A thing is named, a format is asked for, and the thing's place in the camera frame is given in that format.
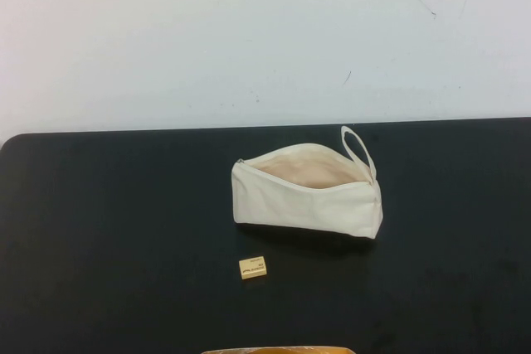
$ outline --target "black table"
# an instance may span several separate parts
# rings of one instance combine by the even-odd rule
[[[231,166],[339,126],[29,134],[0,152],[0,352],[529,352],[531,119],[360,124],[376,241],[238,227]],[[268,275],[241,281],[238,260]]]

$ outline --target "zipper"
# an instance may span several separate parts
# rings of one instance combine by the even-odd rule
[[[347,184],[340,184],[335,187],[328,187],[328,188],[310,188],[310,187],[304,187],[300,186],[299,184],[295,184],[294,182],[288,182],[280,177],[273,176],[272,174],[262,172],[260,169],[257,169],[256,167],[253,167],[251,165],[248,165],[243,159],[238,159],[236,163],[240,163],[242,167],[247,169],[249,172],[252,172],[258,176],[262,176],[267,178],[268,180],[271,180],[273,182],[276,182],[282,186],[286,187],[292,187],[296,190],[303,191],[303,192],[312,192],[312,193],[318,193],[318,192],[334,192],[338,190],[343,190],[345,187],[351,187],[351,186],[366,186],[371,185],[370,182],[348,182]]]

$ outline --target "yellow object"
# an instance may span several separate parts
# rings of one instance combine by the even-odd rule
[[[233,348],[203,354],[354,354],[348,348],[340,347],[267,347],[267,348]]]
[[[260,277],[267,274],[266,261],[263,256],[240,260],[241,279]]]

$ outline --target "zipper pouch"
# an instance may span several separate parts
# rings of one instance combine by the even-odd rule
[[[358,140],[368,165],[347,145],[346,134]],[[374,162],[352,129],[343,126],[341,138],[350,159],[304,143],[236,162],[231,176],[235,222],[375,238],[382,198]]]

